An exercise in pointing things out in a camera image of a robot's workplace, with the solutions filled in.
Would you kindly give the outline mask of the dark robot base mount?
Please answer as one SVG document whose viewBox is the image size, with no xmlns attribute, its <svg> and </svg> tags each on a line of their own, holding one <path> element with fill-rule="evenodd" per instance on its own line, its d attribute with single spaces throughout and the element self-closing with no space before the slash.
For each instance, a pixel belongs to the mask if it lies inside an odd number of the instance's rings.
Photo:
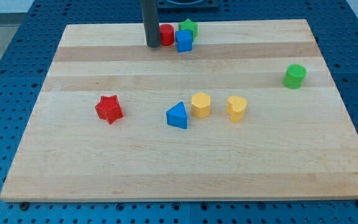
<svg viewBox="0 0 358 224">
<path fill-rule="evenodd" d="M 218 9 L 219 0 L 157 0 L 159 9 Z"/>
</svg>

